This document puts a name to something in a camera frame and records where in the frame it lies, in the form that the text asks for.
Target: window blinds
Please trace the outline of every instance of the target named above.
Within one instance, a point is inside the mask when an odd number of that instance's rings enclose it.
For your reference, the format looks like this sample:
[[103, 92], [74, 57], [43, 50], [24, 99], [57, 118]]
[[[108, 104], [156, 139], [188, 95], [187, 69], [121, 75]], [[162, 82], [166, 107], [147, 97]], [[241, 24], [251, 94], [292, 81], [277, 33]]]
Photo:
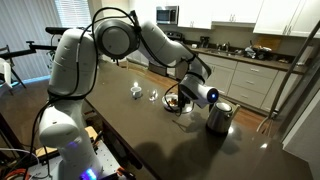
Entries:
[[[29, 49], [26, 41], [50, 45], [51, 35], [45, 28], [61, 27], [54, 0], [0, 0], [0, 17], [0, 47], [8, 44], [12, 52]], [[47, 76], [47, 52], [14, 57], [13, 68], [22, 80]]]
[[90, 12], [87, 0], [55, 0], [63, 27], [87, 27]]

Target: glass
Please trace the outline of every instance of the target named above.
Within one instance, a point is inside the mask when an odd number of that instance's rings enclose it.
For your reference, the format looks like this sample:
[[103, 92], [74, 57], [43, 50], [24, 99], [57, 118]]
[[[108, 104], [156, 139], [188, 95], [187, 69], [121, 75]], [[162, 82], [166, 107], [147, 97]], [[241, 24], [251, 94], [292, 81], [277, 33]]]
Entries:
[[156, 89], [149, 90], [148, 95], [150, 101], [155, 101], [158, 99], [158, 91]]

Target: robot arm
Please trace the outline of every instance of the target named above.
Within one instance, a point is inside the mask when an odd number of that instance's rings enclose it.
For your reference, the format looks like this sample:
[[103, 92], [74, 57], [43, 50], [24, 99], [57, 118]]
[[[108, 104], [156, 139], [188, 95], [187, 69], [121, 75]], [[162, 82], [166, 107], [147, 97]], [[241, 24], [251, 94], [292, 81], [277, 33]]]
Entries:
[[179, 83], [181, 92], [201, 108], [218, 100], [217, 89], [204, 85], [211, 69], [196, 54], [184, 45], [171, 41], [150, 22], [138, 27], [120, 20], [100, 24], [95, 30], [99, 50], [112, 59], [122, 59], [137, 49], [151, 63], [164, 67], [170, 67], [169, 64], [176, 67], [185, 60], [189, 63], [189, 70]]
[[169, 40], [157, 26], [135, 22], [132, 26], [115, 19], [104, 21], [94, 30], [94, 36], [69, 29], [59, 42], [48, 87], [50, 106], [44, 110], [39, 125], [42, 144], [57, 148], [62, 157], [52, 171], [58, 179], [79, 179], [88, 170], [99, 176], [103, 170], [81, 116], [83, 99], [94, 84], [96, 47], [112, 59], [122, 59], [139, 50], [150, 62], [162, 66], [177, 66], [184, 59], [189, 70], [179, 84], [181, 92], [201, 108], [218, 99], [218, 91], [204, 85], [211, 70], [199, 57]]

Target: kitchen cabinet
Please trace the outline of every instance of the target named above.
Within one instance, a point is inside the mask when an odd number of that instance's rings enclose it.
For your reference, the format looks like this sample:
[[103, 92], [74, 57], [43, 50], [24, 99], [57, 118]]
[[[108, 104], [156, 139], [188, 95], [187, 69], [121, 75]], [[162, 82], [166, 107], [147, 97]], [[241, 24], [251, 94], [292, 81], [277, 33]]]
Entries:
[[134, 51], [132, 53], [130, 53], [127, 58], [137, 64], [141, 64], [144, 66], [148, 66], [149, 65], [149, 60], [143, 55], [141, 54], [139, 51]]
[[[266, 98], [263, 101], [263, 104], [261, 106], [262, 110], [270, 111], [272, 103], [274, 101], [274, 98], [276, 97], [276, 94], [279, 90], [279, 87], [282, 83], [282, 80], [283, 80], [285, 74], [286, 74], [286, 72], [284, 72], [284, 71], [278, 72], [268, 94], [266, 95]], [[276, 110], [280, 109], [284, 100], [288, 97], [288, 95], [291, 93], [291, 91], [296, 87], [296, 85], [298, 84], [300, 79], [301, 79], [301, 75], [297, 75], [297, 74], [290, 75], [290, 77], [289, 77], [289, 79], [288, 79], [288, 81], [282, 91], [282, 94], [279, 98], [278, 104], [276, 106]]]
[[156, 6], [165, 5], [165, 1], [130, 0], [129, 9], [135, 10], [139, 22], [150, 21], [156, 24]]
[[318, 0], [264, 1], [253, 32], [307, 37], [320, 19], [318, 7]]
[[180, 0], [178, 26], [211, 29], [211, 8], [211, 1]]
[[228, 96], [260, 108], [277, 70], [238, 62]]
[[256, 23], [263, 0], [213, 1], [212, 21]]
[[[308, 37], [320, 20], [319, 7], [319, 0], [301, 0], [287, 34], [290, 36]], [[315, 37], [320, 38], [320, 31], [317, 32]]]
[[219, 57], [199, 54], [202, 59], [212, 70], [211, 76], [207, 79], [206, 85], [218, 89], [222, 95], [227, 95], [233, 78], [234, 68], [237, 62], [226, 60]]
[[207, 85], [217, 88], [220, 94], [227, 96], [234, 70], [213, 64], [210, 67], [213, 73], [208, 78]]

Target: dark countertop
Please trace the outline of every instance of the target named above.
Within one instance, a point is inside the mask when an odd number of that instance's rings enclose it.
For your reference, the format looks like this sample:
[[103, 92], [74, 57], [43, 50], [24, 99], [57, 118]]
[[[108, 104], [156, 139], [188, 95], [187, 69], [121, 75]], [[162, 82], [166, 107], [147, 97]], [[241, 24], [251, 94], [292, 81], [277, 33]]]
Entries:
[[[280, 71], [287, 71], [290, 67], [291, 64], [286, 64], [286, 63], [281, 63], [278, 61], [262, 61], [262, 60], [257, 60], [257, 59], [250, 59], [246, 58], [243, 56], [225, 56], [225, 55], [219, 55], [215, 53], [210, 53], [208, 52], [211, 50], [210, 48], [191, 48], [191, 45], [187, 45], [192, 51], [197, 52], [197, 53], [202, 53], [210, 56], [216, 56], [220, 58], [225, 58], [233, 61], [238, 61], [238, 62], [244, 62], [244, 63], [249, 63], [249, 64], [254, 64], [258, 66], [263, 66], [267, 68], [272, 68]], [[293, 70], [293, 73], [296, 74], [304, 74], [307, 70], [306, 66], [296, 66]]]
[[[143, 96], [131, 97], [134, 82]], [[159, 99], [151, 102], [148, 89]], [[100, 65], [87, 102], [158, 179], [312, 179], [307, 162], [282, 144], [232, 122], [226, 137], [206, 128], [208, 106], [180, 117], [163, 108], [165, 89], [111, 63]]]

